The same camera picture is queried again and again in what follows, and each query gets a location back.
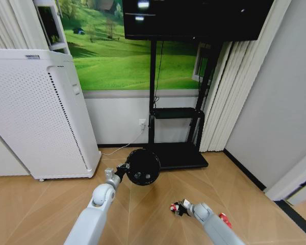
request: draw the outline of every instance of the door frame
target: door frame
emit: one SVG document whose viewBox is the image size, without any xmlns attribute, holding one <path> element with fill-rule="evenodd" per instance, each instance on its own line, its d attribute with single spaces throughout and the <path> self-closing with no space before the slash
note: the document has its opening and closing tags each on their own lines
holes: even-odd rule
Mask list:
<svg viewBox="0 0 306 245">
<path fill-rule="evenodd" d="M 275 185 L 268 188 L 265 195 L 273 200 L 285 199 L 299 185 L 306 181 L 306 155 L 289 170 Z"/>
</svg>

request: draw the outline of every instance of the wall mural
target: wall mural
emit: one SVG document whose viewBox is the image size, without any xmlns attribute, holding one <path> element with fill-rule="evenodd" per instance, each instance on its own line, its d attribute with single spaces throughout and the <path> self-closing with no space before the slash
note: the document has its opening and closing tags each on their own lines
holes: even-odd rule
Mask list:
<svg viewBox="0 0 306 245">
<path fill-rule="evenodd" d="M 122 0 L 59 0 L 83 90 L 149 89 L 150 43 L 124 38 Z M 157 46 L 157 72 L 161 42 Z M 196 89 L 197 44 L 164 42 L 159 89 Z"/>
</svg>

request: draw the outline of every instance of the television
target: television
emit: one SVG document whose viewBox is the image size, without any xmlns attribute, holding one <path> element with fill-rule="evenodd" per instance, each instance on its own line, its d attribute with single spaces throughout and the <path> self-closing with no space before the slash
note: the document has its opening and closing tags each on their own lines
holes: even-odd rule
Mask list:
<svg viewBox="0 0 306 245">
<path fill-rule="evenodd" d="M 256 40 L 273 0 L 123 0 L 124 32 L 139 40 Z"/>
</svg>

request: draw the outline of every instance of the white cable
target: white cable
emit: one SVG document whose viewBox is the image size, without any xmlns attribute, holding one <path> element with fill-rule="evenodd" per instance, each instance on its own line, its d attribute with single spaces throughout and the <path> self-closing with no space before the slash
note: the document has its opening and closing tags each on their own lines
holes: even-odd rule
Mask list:
<svg viewBox="0 0 306 245">
<path fill-rule="evenodd" d="M 131 143 L 134 143 L 138 138 L 139 138 L 139 136 L 141 136 L 142 135 L 142 133 L 144 132 L 144 129 L 143 130 L 141 130 L 141 133 L 136 137 L 136 139 L 134 139 L 132 142 L 130 142 L 129 144 L 126 144 L 126 145 L 124 145 L 124 146 L 122 146 L 122 147 L 120 147 L 119 149 L 116 149 L 114 152 L 112 152 L 112 153 L 109 153 L 109 154 L 105 154 L 105 153 L 102 153 L 102 155 L 106 155 L 106 156 L 109 156 L 109 155 L 112 155 L 113 153 L 115 153 L 115 152 L 117 152 L 118 150 L 120 150 L 120 149 L 122 149 L 122 148 L 125 148 L 125 147 L 127 147 L 128 145 L 130 145 Z"/>
</svg>

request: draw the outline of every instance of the white wall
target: white wall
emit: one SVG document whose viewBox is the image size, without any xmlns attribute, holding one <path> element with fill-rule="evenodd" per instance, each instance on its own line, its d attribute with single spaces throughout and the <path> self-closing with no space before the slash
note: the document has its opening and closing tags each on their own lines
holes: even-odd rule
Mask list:
<svg viewBox="0 0 306 245">
<path fill-rule="evenodd" d="M 157 107 L 195 107 L 197 97 L 161 97 Z M 148 125 L 149 98 L 85 99 L 98 144 L 127 144 L 140 134 L 138 120 Z M 155 120 L 155 142 L 186 141 L 189 119 Z M 148 127 L 134 143 L 148 142 Z"/>
<path fill-rule="evenodd" d="M 28 174 L 25 168 L 19 163 L 19 160 L 0 138 L 0 176 Z"/>
<path fill-rule="evenodd" d="M 306 155 L 306 0 L 293 0 L 225 147 L 271 187 Z"/>
</svg>

